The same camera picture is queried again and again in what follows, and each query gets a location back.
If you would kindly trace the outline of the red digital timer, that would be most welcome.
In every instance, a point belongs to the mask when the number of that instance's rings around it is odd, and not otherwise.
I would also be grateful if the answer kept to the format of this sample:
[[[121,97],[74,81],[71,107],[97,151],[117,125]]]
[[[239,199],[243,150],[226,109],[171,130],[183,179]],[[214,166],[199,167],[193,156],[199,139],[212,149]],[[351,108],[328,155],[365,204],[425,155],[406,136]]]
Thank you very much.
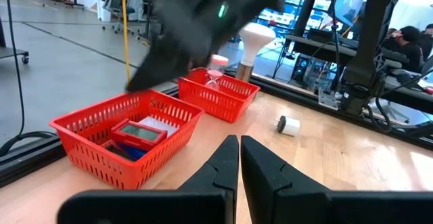
[[[143,151],[150,151],[167,138],[168,131],[124,119],[110,130],[110,138]]]

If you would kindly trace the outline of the black post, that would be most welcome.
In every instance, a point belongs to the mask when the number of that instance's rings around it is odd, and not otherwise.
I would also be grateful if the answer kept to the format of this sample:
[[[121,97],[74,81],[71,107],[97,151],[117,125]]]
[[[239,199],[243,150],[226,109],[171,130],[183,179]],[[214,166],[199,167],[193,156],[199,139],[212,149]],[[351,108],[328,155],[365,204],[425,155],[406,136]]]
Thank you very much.
[[[305,28],[307,25],[307,22],[309,20],[311,11],[313,9],[315,0],[304,0],[304,3],[302,4],[302,8],[300,10],[300,15],[295,23],[294,29],[292,31],[292,34],[297,37],[302,37]]]

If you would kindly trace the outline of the white plug adapter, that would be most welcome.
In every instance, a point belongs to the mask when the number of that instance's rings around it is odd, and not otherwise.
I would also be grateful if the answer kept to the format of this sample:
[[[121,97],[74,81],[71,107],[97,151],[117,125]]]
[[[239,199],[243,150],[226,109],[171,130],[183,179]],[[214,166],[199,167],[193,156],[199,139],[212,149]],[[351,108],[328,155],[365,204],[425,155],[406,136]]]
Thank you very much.
[[[300,121],[288,116],[280,116],[273,124],[279,134],[295,137],[300,131]]]

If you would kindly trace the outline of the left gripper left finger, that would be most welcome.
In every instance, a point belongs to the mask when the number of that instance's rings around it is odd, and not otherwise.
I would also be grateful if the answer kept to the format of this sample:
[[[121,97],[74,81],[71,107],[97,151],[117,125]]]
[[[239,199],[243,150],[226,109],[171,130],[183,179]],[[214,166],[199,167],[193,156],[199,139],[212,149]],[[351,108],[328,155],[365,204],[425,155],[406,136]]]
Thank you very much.
[[[227,136],[212,156],[178,190],[179,224],[235,224],[240,145]]]

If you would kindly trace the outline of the red plastic basket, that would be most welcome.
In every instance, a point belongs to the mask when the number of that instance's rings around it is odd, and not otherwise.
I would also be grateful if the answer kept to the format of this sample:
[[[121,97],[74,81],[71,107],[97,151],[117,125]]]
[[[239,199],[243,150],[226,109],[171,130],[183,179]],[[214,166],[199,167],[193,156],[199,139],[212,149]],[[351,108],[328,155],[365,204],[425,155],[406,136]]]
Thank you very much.
[[[227,122],[239,119],[260,90],[226,74],[216,80],[218,89],[207,87],[209,80],[207,69],[191,70],[186,77],[178,79],[179,98]]]
[[[50,121],[73,165],[117,187],[139,189],[187,145],[203,110],[159,91],[121,94]],[[124,119],[152,117],[176,132],[133,162],[108,150],[110,129]]]

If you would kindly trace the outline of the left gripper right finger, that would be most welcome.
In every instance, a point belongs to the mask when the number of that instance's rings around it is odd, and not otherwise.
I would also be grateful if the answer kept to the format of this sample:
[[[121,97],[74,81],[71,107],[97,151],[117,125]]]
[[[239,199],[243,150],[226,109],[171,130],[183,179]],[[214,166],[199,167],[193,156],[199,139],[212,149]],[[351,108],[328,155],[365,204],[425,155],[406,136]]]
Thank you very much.
[[[330,190],[251,136],[241,137],[241,165],[252,224],[330,223]]]

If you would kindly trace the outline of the white bulb lamp metal base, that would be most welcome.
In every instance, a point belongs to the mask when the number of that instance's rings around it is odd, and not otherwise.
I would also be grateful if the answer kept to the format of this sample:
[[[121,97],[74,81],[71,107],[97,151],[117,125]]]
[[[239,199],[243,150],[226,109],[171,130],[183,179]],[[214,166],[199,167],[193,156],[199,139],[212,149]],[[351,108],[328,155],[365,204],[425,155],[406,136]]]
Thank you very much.
[[[243,42],[243,56],[237,66],[235,77],[248,82],[254,68],[254,61],[258,52],[276,38],[275,31],[262,24],[250,22],[240,30]]]

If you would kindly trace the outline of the black wheeled cart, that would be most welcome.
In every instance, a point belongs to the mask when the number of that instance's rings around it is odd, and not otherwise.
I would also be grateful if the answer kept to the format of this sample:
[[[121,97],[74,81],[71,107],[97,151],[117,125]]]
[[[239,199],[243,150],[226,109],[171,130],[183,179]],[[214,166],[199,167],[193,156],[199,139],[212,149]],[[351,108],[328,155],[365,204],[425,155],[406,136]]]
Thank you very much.
[[[14,57],[14,49],[6,45],[3,25],[1,21],[2,19],[0,17],[0,59],[11,58]],[[22,56],[23,64],[29,63],[29,53],[27,51],[16,49],[16,55]]]

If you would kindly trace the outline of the office desk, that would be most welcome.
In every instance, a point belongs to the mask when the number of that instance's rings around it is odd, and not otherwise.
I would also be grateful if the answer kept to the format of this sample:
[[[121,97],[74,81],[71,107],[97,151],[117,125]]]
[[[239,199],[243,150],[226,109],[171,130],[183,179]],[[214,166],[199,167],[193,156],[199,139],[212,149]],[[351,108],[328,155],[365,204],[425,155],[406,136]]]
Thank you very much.
[[[320,60],[336,63],[336,45],[334,43],[322,43],[304,37],[288,35],[287,40],[294,42],[293,50]],[[339,45],[339,62],[347,65],[357,54],[357,51],[343,45]]]

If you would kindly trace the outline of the blue digital timer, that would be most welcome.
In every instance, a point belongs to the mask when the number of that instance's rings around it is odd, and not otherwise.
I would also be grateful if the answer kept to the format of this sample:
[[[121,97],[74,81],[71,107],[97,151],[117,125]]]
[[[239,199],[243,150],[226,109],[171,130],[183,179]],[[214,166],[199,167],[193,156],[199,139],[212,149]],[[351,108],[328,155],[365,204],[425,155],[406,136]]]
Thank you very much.
[[[122,151],[124,151],[133,161],[137,161],[147,154],[146,151],[122,143],[117,143],[117,146]]]

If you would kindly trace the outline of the pink sand hourglass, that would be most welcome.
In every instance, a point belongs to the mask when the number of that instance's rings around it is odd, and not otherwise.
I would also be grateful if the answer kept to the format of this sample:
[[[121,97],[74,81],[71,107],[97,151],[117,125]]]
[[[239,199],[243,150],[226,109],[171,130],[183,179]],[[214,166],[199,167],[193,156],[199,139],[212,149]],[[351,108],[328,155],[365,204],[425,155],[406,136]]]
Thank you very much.
[[[228,65],[229,59],[221,56],[213,54],[210,58],[210,63],[207,68],[206,76],[205,76],[205,86],[218,91],[219,87],[219,79],[222,78],[225,73],[225,69]]]

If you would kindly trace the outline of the white rectangular block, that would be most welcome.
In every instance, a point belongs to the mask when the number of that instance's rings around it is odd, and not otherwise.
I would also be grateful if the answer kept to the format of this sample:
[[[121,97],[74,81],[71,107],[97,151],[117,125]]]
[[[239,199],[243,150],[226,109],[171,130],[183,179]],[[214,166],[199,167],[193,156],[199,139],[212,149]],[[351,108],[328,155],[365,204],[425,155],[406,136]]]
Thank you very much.
[[[167,131],[167,137],[170,137],[173,133],[177,131],[177,128],[174,126],[170,126],[169,124],[147,116],[146,118],[139,121],[139,124],[153,127],[155,129],[159,129],[161,131]]]

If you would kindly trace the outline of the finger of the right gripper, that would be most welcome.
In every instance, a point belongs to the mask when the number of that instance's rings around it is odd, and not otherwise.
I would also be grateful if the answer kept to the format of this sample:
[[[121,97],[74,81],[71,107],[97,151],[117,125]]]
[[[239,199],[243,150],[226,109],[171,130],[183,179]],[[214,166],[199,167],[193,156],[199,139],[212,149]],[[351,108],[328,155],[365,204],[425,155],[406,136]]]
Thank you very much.
[[[192,57],[172,37],[156,37],[126,91],[145,91],[188,73]]]

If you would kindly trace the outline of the office chair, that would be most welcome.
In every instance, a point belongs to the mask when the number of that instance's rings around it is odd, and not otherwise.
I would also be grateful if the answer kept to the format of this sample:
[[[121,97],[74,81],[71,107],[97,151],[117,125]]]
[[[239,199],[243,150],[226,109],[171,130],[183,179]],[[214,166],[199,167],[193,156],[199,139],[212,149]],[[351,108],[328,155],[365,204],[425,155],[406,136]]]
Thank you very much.
[[[112,30],[115,34],[118,34],[122,29],[127,30],[127,32],[131,33],[132,35],[135,34],[134,31],[129,28],[128,26],[126,28],[123,27],[123,8],[122,8],[122,1],[123,0],[101,0],[103,1],[102,8],[109,11],[110,14],[117,17],[117,23],[115,25],[112,25]]]

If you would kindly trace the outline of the person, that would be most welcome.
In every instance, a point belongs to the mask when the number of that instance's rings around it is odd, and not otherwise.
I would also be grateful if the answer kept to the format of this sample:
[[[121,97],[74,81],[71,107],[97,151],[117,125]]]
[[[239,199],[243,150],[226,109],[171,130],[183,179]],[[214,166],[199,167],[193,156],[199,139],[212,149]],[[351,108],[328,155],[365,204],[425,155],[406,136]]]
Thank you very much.
[[[421,32],[418,44],[421,47],[424,61],[426,61],[433,49],[433,23],[426,26],[425,30]]]
[[[401,53],[407,57],[409,62],[403,64],[405,70],[411,72],[421,71],[421,47],[417,44],[420,31],[414,26],[405,26],[394,31],[382,43],[383,48]]]

